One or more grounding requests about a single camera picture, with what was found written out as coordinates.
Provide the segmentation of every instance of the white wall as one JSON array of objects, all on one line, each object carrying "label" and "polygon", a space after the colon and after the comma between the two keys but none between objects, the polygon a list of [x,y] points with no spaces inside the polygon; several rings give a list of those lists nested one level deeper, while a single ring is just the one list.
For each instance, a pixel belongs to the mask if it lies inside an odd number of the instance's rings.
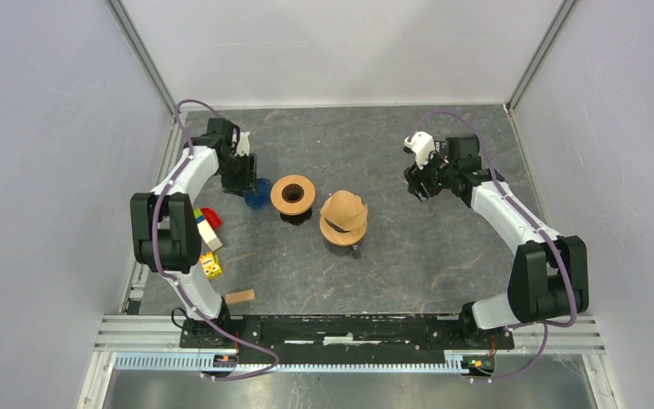
[{"label": "white wall", "polygon": [[654,407],[654,0],[580,2],[517,109],[549,220],[588,243],[627,407]]},{"label": "white wall", "polygon": [[74,407],[169,118],[103,1],[0,1],[0,407]]},{"label": "white wall", "polygon": [[504,102],[560,0],[124,0],[176,99]]}]

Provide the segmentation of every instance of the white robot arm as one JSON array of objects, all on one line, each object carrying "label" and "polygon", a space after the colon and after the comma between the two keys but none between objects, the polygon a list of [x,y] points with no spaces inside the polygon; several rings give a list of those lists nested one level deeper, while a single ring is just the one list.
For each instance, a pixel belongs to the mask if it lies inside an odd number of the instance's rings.
[{"label": "white robot arm", "polygon": [[[194,217],[192,205],[204,183],[214,175],[221,175],[222,188],[226,193],[244,195],[255,190],[255,155],[250,154],[249,132],[224,118],[212,118],[207,133],[193,139],[194,149],[185,147],[174,169],[150,193],[137,193],[131,199],[132,233],[135,256],[152,271],[157,271],[152,254],[150,225],[157,196],[170,185],[169,192],[158,215],[158,247],[164,272],[176,277],[167,281],[181,291],[177,295],[184,303],[189,318],[199,316],[189,302],[209,318],[221,311],[221,296],[212,288],[209,279],[198,262],[202,254],[202,241],[212,251],[221,247],[220,240],[207,222],[199,223]],[[174,178],[176,171],[183,167]]]},{"label": "white robot arm", "polygon": [[487,220],[515,256],[508,290],[463,307],[462,318],[474,329],[545,320],[570,312],[562,279],[548,276],[547,265],[557,263],[546,246],[548,237],[568,267],[577,311],[588,307],[588,272],[585,244],[577,237],[562,237],[533,215],[496,173],[481,169],[475,135],[438,142],[425,132],[405,138],[404,149],[416,162],[404,171],[408,192],[420,200],[450,189],[465,205]]}]

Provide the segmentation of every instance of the small wooden block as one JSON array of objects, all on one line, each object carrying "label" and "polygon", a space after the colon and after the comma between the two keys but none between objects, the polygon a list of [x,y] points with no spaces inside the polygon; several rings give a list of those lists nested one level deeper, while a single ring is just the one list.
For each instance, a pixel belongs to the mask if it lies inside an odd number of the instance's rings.
[{"label": "small wooden block", "polygon": [[227,305],[239,304],[240,302],[253,301],[256,298],[254,290],[232,292],[224,296],[224,301]]}]

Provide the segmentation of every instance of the blue object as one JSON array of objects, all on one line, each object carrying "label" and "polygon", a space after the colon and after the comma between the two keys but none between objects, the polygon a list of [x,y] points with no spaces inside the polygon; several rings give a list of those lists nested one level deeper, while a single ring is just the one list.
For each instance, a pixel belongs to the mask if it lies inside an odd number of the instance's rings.
[{"label": "blue object", "polygon": [[272,192],[272,181],[266,178],[257,179],[257,193],[244,192],[244,202],[250,209],[259,210],[270,202]]}]

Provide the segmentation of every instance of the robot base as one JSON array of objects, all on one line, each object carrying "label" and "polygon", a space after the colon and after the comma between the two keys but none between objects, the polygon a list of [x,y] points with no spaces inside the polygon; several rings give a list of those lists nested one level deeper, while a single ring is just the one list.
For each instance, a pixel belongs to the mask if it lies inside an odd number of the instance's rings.
[{"label": "robot base", "polygon": [[[242,315],[226,314],[215,323],[245,341],[272,349],[281,364],[438,364],[445,350],[513,349],[513,335],[503,329],[480,331],[465,338],[457,315],[346,314]],[[234,345],[203,321],[185,320],[183,349],[238,349],[238,363],[269,364],[272,357]]]}]

